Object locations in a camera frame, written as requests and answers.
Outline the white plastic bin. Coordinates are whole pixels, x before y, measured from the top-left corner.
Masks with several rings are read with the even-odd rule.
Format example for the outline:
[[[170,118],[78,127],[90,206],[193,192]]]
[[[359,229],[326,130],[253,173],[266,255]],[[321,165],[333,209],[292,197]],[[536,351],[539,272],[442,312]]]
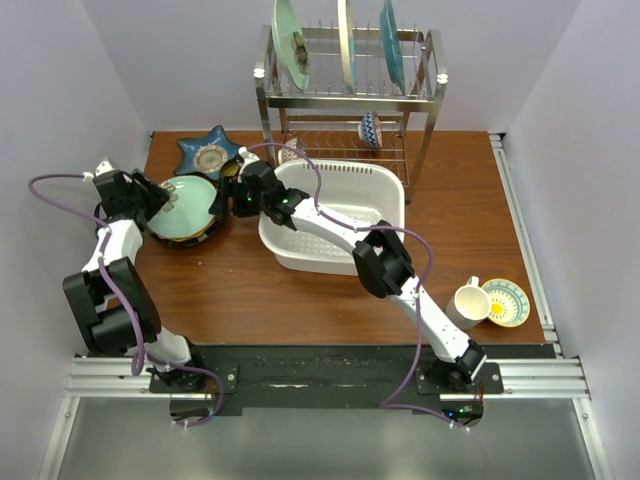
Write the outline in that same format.
[[[308,162],[295,160],[275,169],[283,184],[314,195],[319,204],[341,221],[350,218],[366,225],[381,220],[405,225],[405,192],[399,178],[389,169],[375,164],[320,160],[314,171]],[[353,258],[341,248],[313,235],[275,225],[262,215],[258,225],[264,246],[285,268],[321,274],[357,274]]]

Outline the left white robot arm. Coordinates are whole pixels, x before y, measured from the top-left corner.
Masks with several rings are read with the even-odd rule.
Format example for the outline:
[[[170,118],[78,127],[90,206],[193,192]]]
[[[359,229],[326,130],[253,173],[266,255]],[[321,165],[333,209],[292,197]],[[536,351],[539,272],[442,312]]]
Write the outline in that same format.
[[[96,247],[82,270],[63,280],[81,337],[94,356],[132,360],[139,375],[146,361],[167,387],[197,392],[207,368],[195,345],[161,325],[158,310],[134,262],[148,221],[170,201],[169,192],[141,171],[127,173],[103,161],[91,180],[105,217],[97,218]]]

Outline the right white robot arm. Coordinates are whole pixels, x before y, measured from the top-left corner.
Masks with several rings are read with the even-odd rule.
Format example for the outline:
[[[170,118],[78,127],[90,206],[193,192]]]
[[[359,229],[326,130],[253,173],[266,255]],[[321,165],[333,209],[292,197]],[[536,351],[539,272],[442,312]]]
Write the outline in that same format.
[[[262,214],[277,226],[315,235],[348,253],[369,294],[391,300],[416,320],[437,358],[434,375],[456,392],[469,392],[481,380],[487,354],[447,317],[423,286],[424,277],[416,273],[399,237],[401,233],[419,236],[384,220],[358,223],[322,205],[321,173],[314,163],[310,168],[316,176],[313,194],[285,184],[267,162],[247,160],[236,176],[220,180],[209,212],[220,219]]]

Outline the yellow dotted plate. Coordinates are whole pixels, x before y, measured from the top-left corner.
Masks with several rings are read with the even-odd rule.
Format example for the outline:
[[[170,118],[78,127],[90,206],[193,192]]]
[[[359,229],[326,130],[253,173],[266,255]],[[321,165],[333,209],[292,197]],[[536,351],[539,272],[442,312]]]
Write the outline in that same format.
[[[204,228],[201,230],[190,234],[190,235],[182,235],[177,237],[169,237],[169,240],[178,243],[185,243],[190,241],[201,242],[210,236],[216,229],[216,220],[212,220],[209,222]]]

